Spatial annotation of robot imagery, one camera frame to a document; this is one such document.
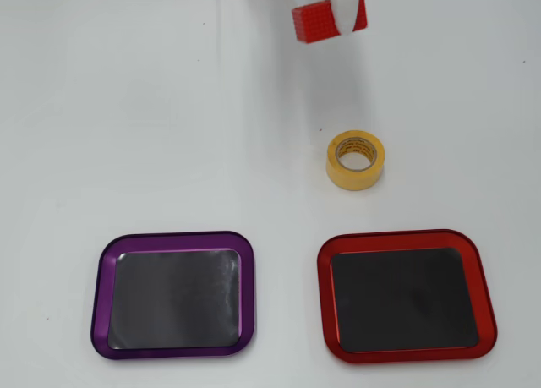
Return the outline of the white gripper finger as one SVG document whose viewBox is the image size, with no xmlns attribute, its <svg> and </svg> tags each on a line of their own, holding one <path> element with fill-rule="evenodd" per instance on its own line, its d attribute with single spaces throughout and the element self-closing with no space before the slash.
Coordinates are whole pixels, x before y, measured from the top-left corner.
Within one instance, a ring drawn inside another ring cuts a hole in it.
<svg viewBox="0 0 541 388">
<path fill-rule="evenodd" d="M 359 0 L 331 0 L 331 10 L 341 36 L 353 32 L 358 16 Z"/>
</svg>

